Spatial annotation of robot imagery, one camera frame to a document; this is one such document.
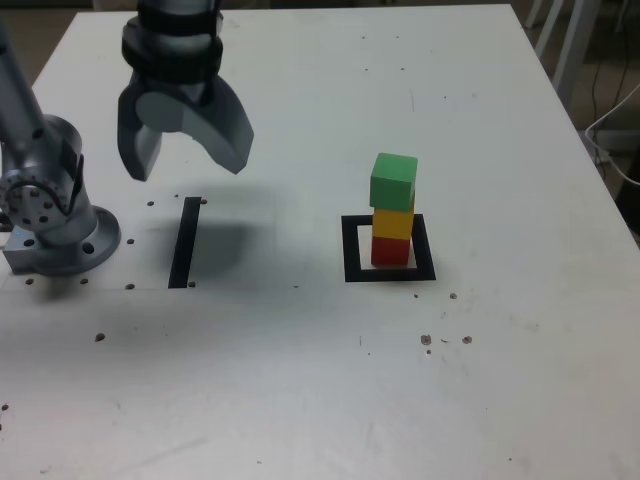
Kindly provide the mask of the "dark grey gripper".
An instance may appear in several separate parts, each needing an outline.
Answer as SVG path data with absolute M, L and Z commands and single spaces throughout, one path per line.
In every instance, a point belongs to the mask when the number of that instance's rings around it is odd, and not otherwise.
M 164 133 L 190 136 L 233 174 L 247 165 L 254 139 L 241 101 L 221 77 L 176 84 L 133 72 L 118 100 L 117 145 L 134 180 L 148 179 Z

